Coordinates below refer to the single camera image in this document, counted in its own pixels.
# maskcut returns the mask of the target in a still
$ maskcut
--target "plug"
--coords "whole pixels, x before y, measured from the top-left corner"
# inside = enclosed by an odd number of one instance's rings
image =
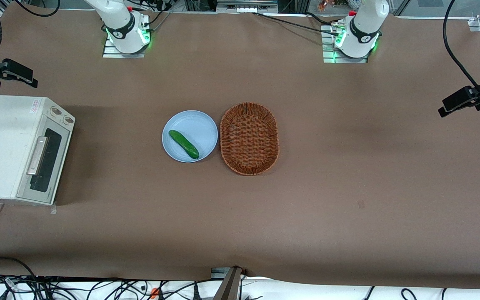
[[[201,300],[200,289],[197,283],[194,285],[194,300]]]

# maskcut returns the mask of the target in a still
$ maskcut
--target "oven door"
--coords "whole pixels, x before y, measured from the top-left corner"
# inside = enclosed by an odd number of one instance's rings
[[[70,131],[45,115],[17,193],[23,201],[52,205]]]

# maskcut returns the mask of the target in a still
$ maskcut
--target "cucumber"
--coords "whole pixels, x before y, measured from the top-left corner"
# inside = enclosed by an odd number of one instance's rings
[[[191,158],[195,160],[200,158],[200,152],[198,149],[196,149],[195,146],[192,145],[192,143],[190,143],[179,131],[170,130],[168,133],[170,134],[170,137],[172,137],[172,139],[176,141],[177,144],[179,144]]]

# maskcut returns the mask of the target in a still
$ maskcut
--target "oven handle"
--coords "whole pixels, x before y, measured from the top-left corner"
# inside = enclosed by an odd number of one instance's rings
[[[38,175],[40,165],[44,159],[46,146],[48,145],[48,137],[38,137],[36,139],[35,149],[32,153],[31,162],[27,168],[27,175]]]

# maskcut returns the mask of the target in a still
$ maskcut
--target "oven window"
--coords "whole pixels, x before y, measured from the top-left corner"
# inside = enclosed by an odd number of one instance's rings
[[[39,192],[47,192],[51,174],[55,167],[57,154],[59,153],[61,135],[51,129],[46,129],[45,135],[47,138],[47,145],[45,147],[44,159],[38,169],[38,175],[31,177],[31,190],[38,190]]]

